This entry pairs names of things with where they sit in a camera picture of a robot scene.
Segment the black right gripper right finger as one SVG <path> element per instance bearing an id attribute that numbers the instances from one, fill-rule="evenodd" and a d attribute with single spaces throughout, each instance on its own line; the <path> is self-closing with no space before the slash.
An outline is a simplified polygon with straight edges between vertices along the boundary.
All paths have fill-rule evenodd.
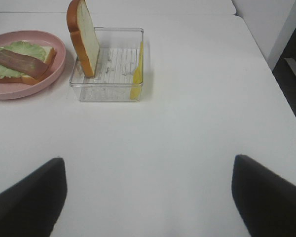
<path id="1" fill-rule="evenodd" d="M 296 185 L 246 155 L 234 160 L 231 192 L 252 237 L 296 237 Z"/>

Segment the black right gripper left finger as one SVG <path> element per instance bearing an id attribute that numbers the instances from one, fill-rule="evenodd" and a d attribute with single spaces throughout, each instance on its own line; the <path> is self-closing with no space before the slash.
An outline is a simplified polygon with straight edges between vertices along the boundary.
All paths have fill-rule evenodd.
<path id="1" fill-rule="evenodd" d="M 48 237 L 67 197 L 65 163 L 53 158 L 0 193 L 0 237 Z"/>

